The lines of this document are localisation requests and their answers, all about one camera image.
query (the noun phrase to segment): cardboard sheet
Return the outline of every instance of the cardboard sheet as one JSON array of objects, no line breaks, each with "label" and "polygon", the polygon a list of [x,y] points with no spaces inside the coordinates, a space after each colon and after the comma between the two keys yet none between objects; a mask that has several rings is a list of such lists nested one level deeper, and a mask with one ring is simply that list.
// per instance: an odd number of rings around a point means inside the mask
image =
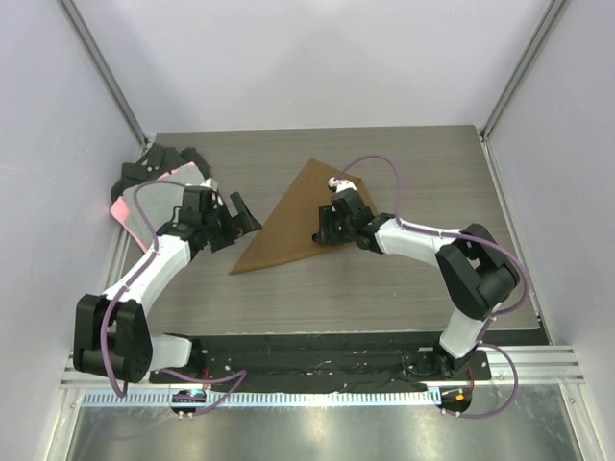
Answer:
[{"label": "cardboard sheet", "polygon": [[[311,239],[318,231],[318,207],[331,203],[332,193],[327,187],[327,181],[338,173],[339,170],[332,166],[311,158],[288,187],[230,274],[266,269],[345,248],[346,245],[322,246]],[[365,203],[377,214],[374,201],[362,179],[351,175],[344,175],[344,179],[357,186]]]}]

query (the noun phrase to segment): purple cable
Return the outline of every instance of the purple cable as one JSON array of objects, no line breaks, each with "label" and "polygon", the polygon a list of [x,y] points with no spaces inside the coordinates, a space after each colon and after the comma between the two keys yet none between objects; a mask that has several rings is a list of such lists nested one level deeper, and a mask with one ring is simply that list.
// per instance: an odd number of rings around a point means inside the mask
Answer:
[{"label": "purple cable", "polygon": [[491,418],[492,416],[498,416],[500,413],[506,410],[513,403],[513,401],[517,397],[517,394],[519,393],[519,374],[517,373],[517,367],[515,367],[515,364],[512,361],[512,358],[510,358],[510,355],[508,355],[508,353],[504,349],[496,346],[495,344],[482,343],[480,346],[484,348],[493,349],[494,351],[499,352],[506,359],[506,362],[508,362],[508,365],[510,365],[510,370],[512,370],[512,378],[513,378],[512,393],[510,394],[510,397],[504,403],[504,405],[502,405],[497,410],[493,410],[488,413],[482,413],[480,415],[466,415],[465,413],[461,413],[458,416],[454,411],[446,410],[446,413],[448,415],[455,416],[456,418],[463,418],[465,420],[484,420],[485,418]]},{"label": "purple cable", "polygon": [[[152,251],[152,253],[150,254],[150,256],[146,259],[146,261],[143,263],[143,265],[141,265],[141,267],[139,267],[135,273],[133,274],[132,277],[130,277],[128,280],[126,280],[126,284],[124,286],[122,286],[119,290],[117,290],[117,293],[115,294],[115,296],[113,297],[113,299],[111,300],[111,302],[109,303],[109,305],[107,306],[107,310],[105,311],[105,315],[103,316],[103,322],[100,328],[100,349],[101,349],[101,354],[103,356],[103,363],[105,365],[105,372],[107,373],[107,376],[109,377],[109,383],[111,384],[111,387],[113,388],[113,392],[115,392],[115,395],[118,396],[120,399],[123,399],[124,397],[126,397],[126,393],[128,392],[128,382],[124,382],[124,387],[122,389],[119,388],[119,383],[117,382],[117,378],[115,377],[115,373],[113,372],[113,367],[111,365],[111,358],[109,356],[109,344],[107,342],[107,328],[109,327],[109,323],[111,321],[111,315],[113,314],[113,311],[115,310],[115,307],[117,306],[117,303],[119,301],[119,299],[122,297],[122,295],[124,293],[126,293],[126,291],[131,287],[131,285],[133,283],[135,283],[135,281],[139,278],[139,276],[141,274],[143,274],[143,272],[145,272],[145,270],[152,264],[152,262],[154,262],[154,259],[156,259],[156,256],[158,255],[158,250],[160,247],[160,242],[158,241],[158,237],[156,236],[156,230],[154,229],[154,226],[152,225],[152,222],[147,218],[147,216],[145,215],[145,211],[143,210],[143,207],[141,206],[141,204],[138,201],[138,192],[143,188],[146,187],[148,185],[152,185],[152,184],[171,184],[171,185],[177,185],[178,187],[181,188],[185,188],[185,184],[182,184],[180,182],[174,182],[174,181],[168,181],[168,180],[157,180],[157,181],[148,181],[148,182],[144,182],[143,184],[139,185],[135,191],[133,192],[133,200],[135,201],[135,207],[136,207],[136,211],[138,212],[138,214],[141,216],[141,219],[143,219],[143,222],[145,223],[145,226],[147,227],[147,230],[150,232],[151,236],[152,236],[152,245],[154,247],[154,251]],[[236,377],[240,377],[241,379],[239,379],[234,386],[231,388],[231,390],[229,391],[228,394],[230,394],[231,392],[233,392],[238,385],[241,383],[241,381],[243,381],[244,377],[245,377],[245,370],[242,370],[240,372],[237,372],[233,375],[230,376],[226,376],[226,377],[221,377],[219,379],[214,379],[214,380],[199,380],[199,379],[194,379],[194,378],[189,378],[188,376],[184,376],[180,373],[174,372],[172,370],[167,370],[167,369],[163,369],[161,370],[164,373],[167,373],[169,375],[175,376],[175,377],[179,377],[180,379],[184,379],[184,380],[190,380],[190,382],[197,382],[199,384],[220,384],[223,382],[228,382],[231,381],[233,379],[235,379]],[[205,413],[208,413],[209,411],[211,411],[213,408],[215,408],[217,405],[219,405],[222,401],[224,401],[224,399],[227,397],[228,395],[225,395],[222,399],[220,399],[220,401],[218,403],[215,403],[211,406],[209,406],[208,408],[206,408],[204,410],[200,410],[200,412],[198,414],[202,415]]]},{"label": "purple cable", "polygon": [[[515,268],[517,269],[517,271],[519,271],[519,274],[521,274],[521,278],[523,279],[523,283],[524,283],[524,291],[523,291],[523,295],[521,296],[521,298],[519,299],[519,301],[515,304],[513,304],[511,307],[507,307],[506,309],[501,309],[498,310],[496,312],[493,312],[494,314],[508,314],[510,312],[514,312],[515,310],[517,310],[519,307],[521,307],[527,300],[529,297],[529,274],[528,271],[526,270],[525,266],[521,263],[521,261],[517,258],[516,255],[514,255],[512,252],[510,252],[509,250],[507,250],[506,248],[504,248],[501,245],[498,245],[497,243],[491,242],[489,240],[485,240],[483,238],[480,237],[475,237],[474,235],[466,235],[465,233],[459,233],[459,232],[440,232],[437,230],[427,230],[427,229],[423,229],[423,228],[418,228],[415,226],[412,226],[410,224],[407,224],[405,222],[402,221],[402,218],[400,217],[400,207],[401,207],[401,203],[402,203],[402,181],[401,181],[401,174],[399,169],[397,168],[397,165],[395,165],[395,163],[393,162],[393,160],[391,160],[390,158],[387,158],[385,156],[380,156],[380,155],[371,155],[371,156],[364,156],[364,157],[360,157],[357,158],[355,161],[352,161],[351,163],[349,163],[348,165],[346,165],[346,167],[344,167],[339,174],[336,176],[337,179],[339,179],[344,173],[346,173],[350,168],[352,168],[353,166],[355,166],[357,163],[364,161],[368,158],[379,158],[381,160],[384,160],[386,163],[388,163],[390,165],[390,167],[393,169],[393,172],[395,173],[395,178],[396,178],[396,194],[395,194],[395,221],[397,222],[397,224],[400,225],[400,227],[402,227],[403,229],[406,229],[407,231],[414,231],[414,232],[418,232],[418,233],[423,233],[424,235],[429,235],[429,236],[434,236],[434,237],[446,237],[446,238],[459,238],[462,240],[466,240],[469,242],[473,242],[473,243],[479,243],[481,245],[484,245],[486,247],[492,248],[494,250],[496,250],[497,252],[500,252],[502,255],[506,256],[508,259],[510,259],[510,261],[513,263],[513,265],[515,266]],[[482,329],[479,332],[479,335],[477,337],[478,341],[482,340],[482,337],[484,336],[484,334],[486,333],[486,331],[489,329],[489,327],[491,326],[491,324],[493,323],[493,321],[495,320],[494,317],[489,317],[486,322],[484,323],[484,325],[482,326]],[[483,418],[489,418],[491,416],[497,416],[500,413],[502,413],[504,410],[506,410],[510,404],[515,400],[515,398],[517,397],[517,393],[519,391],[519,376],[517,374],[517,369],[515,368],[514,362],[512,361],[512,359],[510,358],[510,355],[508,355],[506,353],[506,351],[504,351],[503,349],[499,348],[498,346],[495,346],[493,344],[481,344],[482,346],[486,347],[486,348],[490,348],[493,349],[499,353],[501,353],[504,358],[506,359],[506,361],[508,362],[508,364],[510,365],[510,368],[512,369],[512,375],[514,377],[514,385],[512,388],[512,394],[510,395],[510,397],[508,398],[508,400],[505,402],[504,405],[502,405],[500,408],[498,408],[495,411],[489,412],[489,413],[485,413],[482,415],[459,415],[459,418],[465,418],[465,419],[469,419],[469,420],[480,420]],[[447,413],[453,416],[456,416],[456,413],[450,410],[447,410]]]},{"label": "purple cable", "polygon": [[[498,310],[498,311],[494,312],[494,314],[500,315],[500,314],[508,314],[510,312],[514,312],[515,310],[517,310],[519,307],[521,307],[528,300],[528,297],[529,297],[529,275],[528,275],[528,271],[526,270],[524,265],[521,263],[521,261],[517,258],[517,256],[514,255],[509,250],[507,250],[506,248],[504,248],[503,246],[498,245],[497,243],[491,242],[489,240],[485,240],[484,238],[475,237],[474,235],[466,235],[465,233],[458,233],[458,232],[439,232],[437,230],[428,230],[428,229],[423,229],[423,228],[418,228],[418,227],[412,226],[412,225],[402,221],[402,218],[400,216],[400,214],[401,214],[400,213],[400,207],[402,205],[402,181],[401,181],[401,174],[400,174],[399,169],[397,168],[397,165],[395,165],[393,160],[391,160],[390,158],[387,158],[385,156],[380,156],[378,154],[357,158],[355,161],[352,161],[351,163],[346,165],[339,172],[339,174],[336,177],[340,178],[350,168],[352,168],[357,163],[359,163],[361,161],[364,161],[364,160],[366,160],[368,158],[379,158],[381,160],[384,160],[386,163],[388,163],[390,165],[390,167],[393,169],[393,172],[395,173],[395,178],[396,178],[396,182],[397,182],[396,194],[395,194],[395,221],[397,222],[397,224],[400,225],[400,227],[402,227],[403,229],[406,229],[407,231],[423,233],[424,235],[436,236],[436,237],[446,237],[446,238],[458,238],[458,239],[466,240],[466,241],[473,242],[473,243],[479,243],[481,245],[484,245],[485,247],[489,247],[489,248],[492,248],[492,249],[496,250],[497,252],[500,252],[502,255],[504,255],[508,259],[510,259],[510,261],[513,263],[513,265],[515,266],[517,271],[519,271],[519,274],[521,274],[521,278],[523,279],[523,284],[524,284],[523,295],[521,296],[519,301],[517,303],[513,304],[511,307],[507,307],[506,309]],[[482,336],[488,330],[488,328],[491,325],[491,323],[493,323],[493,317],[490,317],[487,320],[487,322],[485,322],[485,325],[483,326],[483,329],[482,329],[482,331],[479,334],[479,340],[482,339]]]}]

